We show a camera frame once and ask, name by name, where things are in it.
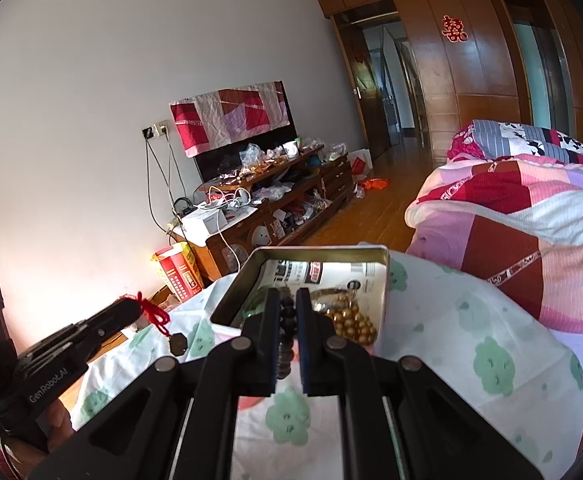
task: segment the red string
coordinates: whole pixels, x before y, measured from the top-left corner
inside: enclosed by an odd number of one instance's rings
[[[169,314],[162,310],[162,308],[159,306],[151,303],[151,301],[149,301],[147,298],[143,298],[142,292],[139,292],[138,297],[133,299],[140,303],[142,313],[145,315],[148,322],[152,325],[155,325],[155,327],[158,329],[158,332],[160,332],[162,335],[171,337],[169,330],[166,328],[167,323],[171,321]]]

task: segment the power outlet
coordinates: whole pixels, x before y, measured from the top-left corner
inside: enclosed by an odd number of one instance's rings
[[[160,137],[169,133],[169,126],[166,121],[160,121],[159,123],[152,124],[146,128],[142,128],[142,136],[146,140],[153,139],[154,137]]]

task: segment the human hand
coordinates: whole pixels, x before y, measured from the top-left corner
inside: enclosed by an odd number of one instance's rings
[[[71,418],[65,405],[59,400],[54,400],[46,411],[47,420],[51,425],[47,447],[49,452],[57,449],[63,442],[74,434],[74,428],[71,426]],[[21,478],[25,478],[33,469],[46,458],[46,454],[39,449],[30,446],[17,438],[4,437],[2,439],[4,448],[14,469]],[[4,462],[4,458],[0,460],[0,469],[5,474],[8,473],[8,478],[12,475],[8,469],[8,465]]]

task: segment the bed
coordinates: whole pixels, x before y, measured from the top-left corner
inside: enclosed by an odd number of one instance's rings
[[[484,280],[391,251],[382,338],[371,349],[398,360],[418,355],[481,413],[546,479],[574,461],[583,432],[583,371],[574,353]],[[180,361],[206,356],[239,330],[210,322],[235,275],[170,312],[171,332],[188,336]],[[75,428],[93,419],[168,341],[149,326],[90,365],[72,411]],[[338,401],[302,394],[297,358],[267,399],[241,398],[231,476],[235,480],[343,477]]]
[[[407,208],[407,253],[493,283],[583,366],[583,143],[471,121],[447,156]]]

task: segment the metal screw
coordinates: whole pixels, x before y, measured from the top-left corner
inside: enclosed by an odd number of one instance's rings
[[[177,364],[178,361],[176,361],[173,357],[165,355],[164,357],[161,357],[160,359],[158,359],[158,361],[154,363],[154,368],[159,372],[168,372],[170,370],[173,370],[175,368],[175,365]]]
[[[332,335],[327,339],[327,346],[332,350],[342,350],[347,346],[347,339],[339,335]]]
[[[251,346],[251,339],[241,335],[231,340],[231,348],[234,350],[247,350]]]
[[[417,372],[423,367],[423,362],[418,357],[407,355],[400,360],[400,365],[408,372]]]

